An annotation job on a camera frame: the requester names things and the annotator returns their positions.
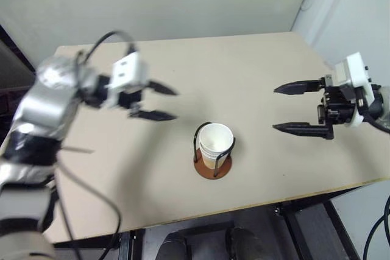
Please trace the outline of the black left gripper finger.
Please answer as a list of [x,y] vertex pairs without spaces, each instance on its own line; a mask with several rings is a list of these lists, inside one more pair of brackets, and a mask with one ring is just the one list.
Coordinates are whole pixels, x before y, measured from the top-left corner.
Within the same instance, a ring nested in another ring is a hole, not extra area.
[[147,87],[154,90],[156,93],[169,95],[169,96],[176,96],[177,95],[177,92],[174,89],[172,89],[172,88],[170,88],[162,83],[153,81],[153,80],[149,81],[149,83],[147,84]]
[[177,116],[163,112],[158,110],[153,111],[144,111],[144,110],[138,110],[138,111],[131,111],[129,113],[129,117],[131,118],[138,118],[138,119],[145,119],[150,121],[171,121],[177,119]]

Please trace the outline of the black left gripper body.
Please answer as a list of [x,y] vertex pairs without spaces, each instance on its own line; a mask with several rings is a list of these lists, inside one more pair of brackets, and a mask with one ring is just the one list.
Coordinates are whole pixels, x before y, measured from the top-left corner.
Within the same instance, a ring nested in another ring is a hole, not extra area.
[[118,99],[118,106],[127,109],[127,116],[130,118],[142,118],[143,112],[140,109],[139,102],[142,100],[142,91],[136,91],[133,93],[127,93],[125,91],[120,92]]

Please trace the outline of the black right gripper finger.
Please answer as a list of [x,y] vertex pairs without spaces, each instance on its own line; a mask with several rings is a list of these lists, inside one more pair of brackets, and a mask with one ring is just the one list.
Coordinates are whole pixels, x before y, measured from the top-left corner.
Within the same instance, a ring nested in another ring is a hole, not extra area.
[[311,125],[308,122],[286,122],[275,124],[274,129],[296,136],[318,137],[331,140],[334,138],[333,126]]
[[305,93],[318,92],[324,87],[322,79],[301,80],[280,85],[273,90],[274,93],[285,95],[302,95]]

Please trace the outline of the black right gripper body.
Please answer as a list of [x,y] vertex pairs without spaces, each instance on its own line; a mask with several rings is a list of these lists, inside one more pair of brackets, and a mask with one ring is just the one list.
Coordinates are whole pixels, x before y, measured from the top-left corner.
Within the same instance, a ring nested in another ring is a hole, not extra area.
[[333,86],[331,75],[320,79],[320,89],[324,90],[321,103],[317,106],[320,125],[349,124],[353,121],[355,103],[347,100],[340,86]]

